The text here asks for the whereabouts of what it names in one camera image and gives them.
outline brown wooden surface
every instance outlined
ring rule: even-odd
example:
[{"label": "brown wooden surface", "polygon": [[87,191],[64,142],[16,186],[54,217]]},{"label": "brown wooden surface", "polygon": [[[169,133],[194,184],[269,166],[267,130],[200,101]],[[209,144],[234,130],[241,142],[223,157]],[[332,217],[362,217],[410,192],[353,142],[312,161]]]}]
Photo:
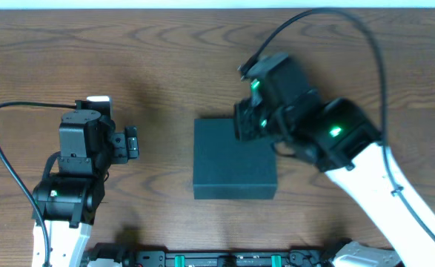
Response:
[{"label": "brown wooden surface", "polygon": [[[273,201],[193,200],[193,119],[232,113],[233,103],[248,94],[236,68],[299,11],[0,11],[0,102],[70,104],[107,94],[118,128],[139,126],[141,157],[110,169],[90,245],[286,249],[351,237],[388,246],[351,198],[295,160],[279,159]],[[435,211],[435,10],[354,12],[385,55],[396,158]],[[267,53],[281,50],[304,64],[327,99],[351,98],[378,121],[372,55],[350,24],[334,16],[307,18]],[[1,145],[30,189],[59,149],[62,113],[0,111]],[[30,266],[31,211],[0,163],[0,266]]]}]

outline wood grain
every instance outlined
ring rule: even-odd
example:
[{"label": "wood grain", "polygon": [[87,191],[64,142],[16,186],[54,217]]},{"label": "wood grain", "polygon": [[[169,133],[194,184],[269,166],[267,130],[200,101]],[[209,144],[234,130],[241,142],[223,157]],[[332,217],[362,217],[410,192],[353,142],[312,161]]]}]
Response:
[{"label": "wood grain", "polygon": [[[237,66],[299,11],[0,11],[0,102],[72,103],[107,94],[118,127],[139,126],[141,158],[110,169],[90,245],[286,249],[351,237],[389,246],[351,198],[294,160],[279,159],[273,201],[193,200],[193,119],[232,113],[248,94]],[[383,49],[396,158],[435,211],[435,10],[352,11]],[[309,17],[266,53],[276,51],[293,54],[327,99],[353,99],[378,121],[373,59],[349,23]],[[63,112],[0,111],[1,145],[31,189],[59,149]],[[0,163],[0,266],[30,266],[30,216]]]}]

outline green tape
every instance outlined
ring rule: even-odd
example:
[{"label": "green tape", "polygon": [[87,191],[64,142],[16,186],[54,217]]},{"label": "green tape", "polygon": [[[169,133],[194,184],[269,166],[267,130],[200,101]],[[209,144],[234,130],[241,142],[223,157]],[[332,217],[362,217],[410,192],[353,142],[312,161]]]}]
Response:
[{"label": "green tape", "polygon": [[271,267],[282,267],[282,256],[280,255],[271,256]]},{"label": "green tape", "polygon": [[174,267],[185,267],[185,257],[184,256],[174,257]]}]

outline green light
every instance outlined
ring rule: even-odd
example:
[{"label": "green light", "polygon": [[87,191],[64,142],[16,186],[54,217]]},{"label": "green light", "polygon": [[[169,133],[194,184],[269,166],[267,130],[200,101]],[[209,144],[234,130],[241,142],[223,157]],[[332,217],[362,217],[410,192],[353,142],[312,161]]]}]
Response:
[{"label": "green light", "polygon": [[336,136],[340,135],[341,132],[342,132],[342,128],[340,128],[339,126],[334,126],[334,127],[329,131],[329,134],[330,134],[332,137],[336,137]]},{"label": "green light", "polygon": [[254,79],[253,82],[251,83],[250,87],[252,88],[252,90],[256,90],[258,87],[260,86],[260,81],[257,79]]}]

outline black box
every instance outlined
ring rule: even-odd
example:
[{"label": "black box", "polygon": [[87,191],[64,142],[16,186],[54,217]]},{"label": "black box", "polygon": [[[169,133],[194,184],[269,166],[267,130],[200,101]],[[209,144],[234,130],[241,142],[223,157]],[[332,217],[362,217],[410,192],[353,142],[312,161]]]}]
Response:
[{"label": "black box", "polygon": [[194,120],[194,199],[273,199],[278,180],[270,144],[239,142],[232,119]]}]

